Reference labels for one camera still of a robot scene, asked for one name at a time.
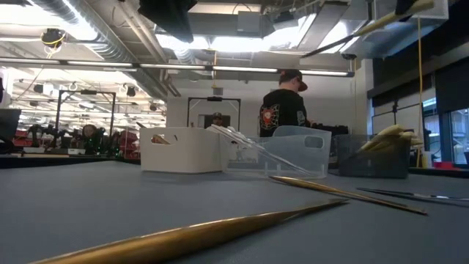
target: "ductwork pipe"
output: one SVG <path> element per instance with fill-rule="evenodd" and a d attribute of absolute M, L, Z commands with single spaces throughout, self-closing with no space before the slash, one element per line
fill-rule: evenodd
<path fill-rule="evenodd" d="M 99 45 L 88 45 L 106 61 L 135 62 L 137 58 L 109 28 L 108 24 L 83 0 L 28 0 L 31 4 L 59 16 L 71 26 L 82 26 L 98 33 Z M 168 92 L 145 70 L 125 73 L 134 78 L 141 88 L 154 98 L 166 100 Z"/>

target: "window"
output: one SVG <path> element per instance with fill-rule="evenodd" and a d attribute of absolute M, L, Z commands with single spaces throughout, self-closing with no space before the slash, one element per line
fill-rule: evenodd
<path fill-rule="evenodd" d="M 436 98 L 424 101 L 425 150 L 430 151 L 433 161 L 441 161 L 440 119 Z"/>
<path fill-rule="evenodd" d="M 469 158 L 469 113 L 468 109 L 451 113 L 451 141 L 453 161 L 456 164 L 467 164 Z"/>

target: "ceiling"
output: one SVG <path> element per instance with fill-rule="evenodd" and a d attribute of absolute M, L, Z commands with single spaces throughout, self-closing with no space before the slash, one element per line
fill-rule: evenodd
<path fill-rule="evenodd" d="M 118 0 L 28 1 L 34 5 L 26 7 L 2 5 L 0 56 L 43 59 L 49 56 L 52 59 L 102 61 L 103 58 L 106 59 L 106 56 L 100 52 L 99 48 L 103 45 L 103 42 L 112 41 L 114 43 L 111 47 L 114 49 L 120 48 L 122 49 L 120 53 L 125 54 L 122 57 L 124 59 L 114 59 L 114 61 L 187 63 L 178 55 L 179 48 L 175 48 L 175 45 L 180 43 L 171 40 L 173 42 L 168 44 L 161 37 L 164 32 L 158 31 L 159 29 L 154 23 L 143 16 L 137 18 L 134 16 L 139 6 L 138 0 L 127 0 L 124 4 Z M 62 16 L 57 10 L 46 12 L 43 8 L 50 3 L 64 4 L 63 1 L 67 1 L 71 5 L 77 5 L 75 9 L 77 12 L 73 14 L 82 15 L 82 18 L 78 17 L 80 19 L 77 19 L 76 24 L 66 22 L 64 20 L 66 16 Z M 316 29 L 316 31 L 311 32 L 312 27 L 310 25 L 314 24 L 315 19 L 321 14 L 320 10 L 323 10 L 318 9 L 318 3 L 310 4 L 313 2 L 312 0 L 201 0 L 196 8 L 189 11 L 191 27 L 195 38 L 205 41 L 201 45 L 208 45 L 207 48 L 216 47 L 217 51 L 195 49 L 192 46 L 187 48 L 187 45 L 184 44 L 183 47 L 186 47 L 184 52 L 186 52 L 186 55 L 189 54 L 189 62 L 196 64 L 349 71 L 352 70 L 350 61 L 343 59 L 340 52 L 350 49 L 360 58 L 371 56 L 370 53 L 367 53 L 368 49 L 366 49 L 370 45 L 373 45 L 370 50 L 379 51 L 381 54 L 387 54 L 389 51 L 396 49 L 393 46 L 381 45 L 382 39 L 375 37 L 368 43 L 360 39 L 355 44 L 349 45 L 347 49 L 343 46 L 340 52 L 336 49 L 307 59 L 300 59 L 301 54 L 314 49 L 311 43 L 316 43 L 315 45 L 319 47 L 332 43 L 354 32 L 369 19 L 367 0 L 340 1 L 349 5 L 339 7 L 336 11 L 332 10 L 328 19 L 322 21 L 324 29 L 322 31 Z M 386 10 L 389 9 L 392 11 L 393 7 L 388 7 L 389 3 L 381 4 L 383 4 L 383 1 L 376 1 L 372 10 L 373 18 L 380 17 L 377 10 L 381 13 L 386 13 Z M 125 13 L 127 13 L 128 18 L 122 12 L 122 7 L 126 7 L 124 10 L 126 10 Z M 280 12 L 288 11 L 293 7 L 299 10 L 295 12 L 294 19 L 298 22 L 298 26 L 275 31 L 272 21 Z M 240 11 L 249 11 L 249 9 L 262 14 L 261 19 L 267 20 L 267 22 L 261 22 L 262 26 L 258 32 L 258 37 L 239 38 L 236 27 L 239 23 Z M 429 22 L 429 26 L 435 27 L 435 25 L 436 23 Z M 62 46 L 55 51 L 46 48 L 40 42 L 40 35 L 47 28 L 63 29 L 68 33 Z M 410 31 L 410 29 L 405 28 L 405 25 L 400 30 L 404 31 L 404 29 Z M 90 30 L 91 33 L 96 34 L 98 32 L 96 39 L 94 39 L 96 36 L 84 37 Z M 152 39 L 145 37 L 147 32 L 152 32 L 152 39 L 155 43 Z M 221 41 L 222 37 L 228 37 L 224 44 L 220 44 L 223 43 Z M 262 47 L 256 48 L 253 43 L 262 43 Z M 10 65 L 1 70 L 4 73 L 8 72 L 8 81 L 12 87 L 10 92 L 13 100 L 10 107 L 28 110 L 27 113 L 24 113 L 24 118 L 32 116 L 39 118 L 51 117 L 49 121 L 54 121 L 52 112 L 56 110 L 57 102 L 45 102 L 45 99 L 57 99 L 56 92 L 39 94 L 33 91 L 35 84 L 44 84 L 45 87 L 53 87 L 51 89 L 55 90 L 69 89 L 70 86 L 76 85 L 78 91 L 80 89 L 90 89 L 100 92 L 115 92 L 117 102 L 134 103 L 133 105 L 118 104 L 116 107 L 116 112 L 120 113 L 117 115 L 117 125 L 130 123 L 132 128 L 136 128 L 136 118 L 148 125 L 163 126 L 166 115 L 164 101 L 173 96 L 188 97 L 195 94 L 206 94 L 206 91 L 211 92 L 209 84 L 213 82 L 214 78 L 212 72 L 187 70 L 170 70 L 168 75 L 156 69 L 146 69 L 134 74 L 116 71 L 112 68 L 41 70 L 32 67 L 11 67 Z M 250 82 L 258 84 L 262 81 L 277 80 L 277 76 L 273 74 L 236 72 L 217 72 L 215 78 L 220 85 L 223 84 L 225 89 L 233 90 L 233 93 L 242 93 L 243 97 L 246 98 L 249 98 L 250 94 L 265 92 L 263 89 L 255 91 L 256 85 L 248 85 Z M 242 83 L 248 89 L 242 89 L 240 85 L 237 85 Z M 136 88 L 135 97 L 126 95 L 127 87 Z M 205 89 L 205 92 L 196 92 L 196 90 L 203 89 Z M 91 98 L 81 95 L 79 92 L 76 92 L 74 97 L 76 101 L 98 100 L 108 102 L 110 100 L 109 96 L 105 98 L 102 95 L 97 95 Z M 41 101 L 38 106 L 31 106 L 31 100 Z M 158 104 L 157 111 L 149 110 L 151 102 Z M 84 123 L 93 123 L 98 126 L 108 127 L 110 125 L 109 119 L 102 116 L 108 114 L 111 104 L 96 103 L 95 105 L 99 107 L 95 107 L 93 110 L 84 110 L 83 107 L 80 108 L 78 102 L 64 103 L 62 107 L 62 110 L 65 111 L 62 119 L 63 126 L 71 128 L 79 127 L 80 124 L 83 125 Z M 41 111 L 34 113 L 32 110 L 35 109 Z M 83 113 L 76 114 L 72 111 L 100 112 L 101 115 L 91 114 L 95 115 L 96 118 L 80 119 L 80 122 L 76 122 L 78 116 Z M 125 113 L 135 114 L 127 116 L 124 115 Z"/>

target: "workbench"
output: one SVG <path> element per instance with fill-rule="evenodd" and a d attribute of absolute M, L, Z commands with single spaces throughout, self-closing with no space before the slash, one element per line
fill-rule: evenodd
<path fill-rule="evenodd" d="M 464 179 L 329 175 L 317 183 L 467 197 Z M 469 263 L 469 203 L 385 197 L 422 216 L 351 199 L 171 263 Z M 207 221 L 337 198 L 266 177 L 142 172 L 118 161 L 0 169 L 0 263 L 27 263 Z"/>

